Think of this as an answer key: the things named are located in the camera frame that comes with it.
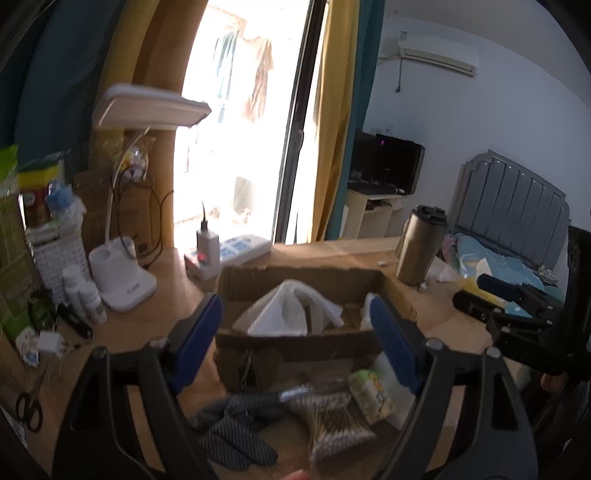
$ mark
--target white desk lamp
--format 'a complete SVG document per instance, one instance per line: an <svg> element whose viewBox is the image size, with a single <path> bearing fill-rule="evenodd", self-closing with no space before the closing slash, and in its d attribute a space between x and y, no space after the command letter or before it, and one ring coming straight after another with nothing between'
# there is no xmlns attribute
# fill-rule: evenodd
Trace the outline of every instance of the white desk lamp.
<svg viewBox="0 0 591 480"><path fill-rule="evenodd" d="M105 243L96 247L88 257L100 296L116 312L130 311L156 291L156 277L141 268L135 259L133 240L128 236L109 239L113 192L117 188L123 159L150 129L192 127L210 113L211 109L206 103L187 100L168 90L127 83L113 85L95 107L92 115L95 130L135 130L121 150L113 174L105 220Z"/></svg>

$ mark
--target air conditioner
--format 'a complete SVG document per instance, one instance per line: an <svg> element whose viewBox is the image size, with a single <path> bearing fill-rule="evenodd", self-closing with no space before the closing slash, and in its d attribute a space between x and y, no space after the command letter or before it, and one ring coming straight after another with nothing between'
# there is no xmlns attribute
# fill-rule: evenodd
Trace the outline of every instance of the air conditioner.
<svg viewBox="0 0 591 480"><path fill-rule="evenodd" d="M408 34L398 39L400 57L438 65L474 76L479 64L478 51L445 38Z"/></svg>

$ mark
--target scissors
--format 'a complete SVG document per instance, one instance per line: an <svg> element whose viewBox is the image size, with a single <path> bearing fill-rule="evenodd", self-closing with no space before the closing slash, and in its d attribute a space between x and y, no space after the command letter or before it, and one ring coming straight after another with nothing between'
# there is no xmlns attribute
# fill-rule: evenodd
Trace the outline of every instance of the scissors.
<svg viewBox="0 0 591 480"><path fill-rule="evenodd" d="M33 433L39 432L43 426L43 410L39 403L39 390L41 389L46 372L47 365L41 375L35 380L33 389L30 392L22 392L17 398L17 419ZM37 414L36 424L34 423L35 414Z"/></svg>

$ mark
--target wooden cabinet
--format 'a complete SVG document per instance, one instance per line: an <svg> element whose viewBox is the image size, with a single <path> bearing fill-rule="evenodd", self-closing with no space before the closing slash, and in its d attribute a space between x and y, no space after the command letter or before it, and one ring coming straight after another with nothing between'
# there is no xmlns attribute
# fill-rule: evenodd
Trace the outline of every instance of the wooden cabinet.
<svg viewBox="0 0 591 480"><path fill-rule="evenodd" d="M344 225L340 238L380 238L399 236L398 218L408 201L404 195L365 195L347 190Z"/></svg>

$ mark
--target storage basket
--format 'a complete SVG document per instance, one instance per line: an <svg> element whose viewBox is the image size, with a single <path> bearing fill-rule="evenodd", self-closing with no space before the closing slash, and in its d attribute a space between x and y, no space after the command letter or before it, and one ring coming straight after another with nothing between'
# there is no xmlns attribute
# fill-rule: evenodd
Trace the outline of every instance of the storage basket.
<svg viewBox="0 0 591 480"><path fill-rule="evenodd" d="M53 303L64 303L61 271L68 265L78 265L82 276L90 280L88 260L80 232L41 246L33 246L33 259L46 288L51 290Z"/></svg>

